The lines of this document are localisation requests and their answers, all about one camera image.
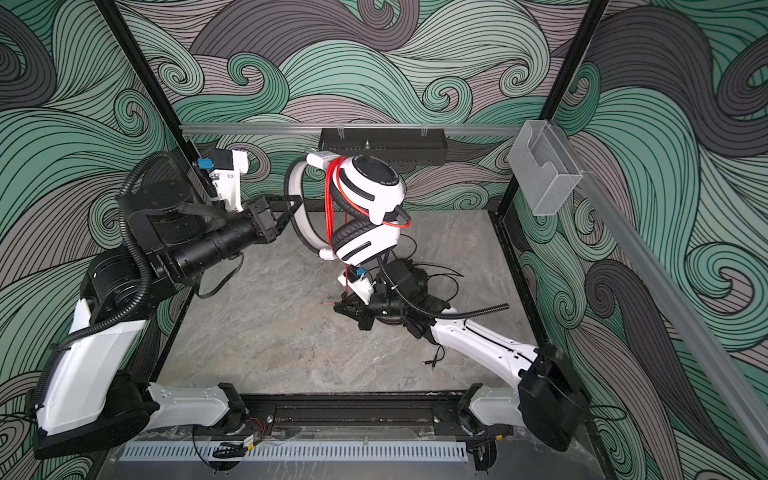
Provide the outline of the white headphones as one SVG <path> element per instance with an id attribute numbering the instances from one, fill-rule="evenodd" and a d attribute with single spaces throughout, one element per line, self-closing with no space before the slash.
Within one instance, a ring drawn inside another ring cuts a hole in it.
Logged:
<path id="1" fill-rule="evenodd" d="M 330 151 L 309 153 L 294 160 L 286 171 L 284 193 L 305 198 L 307 168 L 324 173 L 324 234 L 313 227 L 305 206 L 291 224 L 299 240 L 323 260 L 361 266 L 397 246 L 401 233 L 412 225 L 403 207 L 405 182 L 383 160 L 344 156 Z"/>

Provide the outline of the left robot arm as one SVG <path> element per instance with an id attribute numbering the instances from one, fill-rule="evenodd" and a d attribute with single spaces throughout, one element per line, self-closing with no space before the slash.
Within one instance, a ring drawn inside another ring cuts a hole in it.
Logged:
<path id="1" fill-rule="evenodd" d="M 116 196 L 122 242 L 91 261 L 70 332 L 53 347 L 28 396 L 38 459 L 108 450 L 157 428 L 192 425 L 233 434 L 246 422 L 246 405 L 229 383 L 174 391 L 134 376 L 122 362 L 178 284 L 194 284 L 247 247 L 273 242 L 303 201 L 261 196 L 237 204 L 241 171 L 233 152 L 219 150 L 203 165 L 229 186 L 208 205 L 185 176 L 147 181 L 165 159 L 153 153 L 123 180 Z"/>

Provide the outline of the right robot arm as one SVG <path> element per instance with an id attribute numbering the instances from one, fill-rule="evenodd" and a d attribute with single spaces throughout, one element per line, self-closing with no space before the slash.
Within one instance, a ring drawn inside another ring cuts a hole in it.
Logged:
<path id="1" fill-rule="evenodd" d="M 508 338 L 430 293 L 420 265 L 395 259 L 367 271 L 346 268 L 336 313 L 369 331 L 375 322 L 403 326 L 414 338 L 452 349 L 495 374 L 504 386 L 472 386 L 459 403 L 464 429 L 523 427 L 548 447 L 565 451 L 588 416 L 590 396 L 568 355 L 553 344 Z"/>

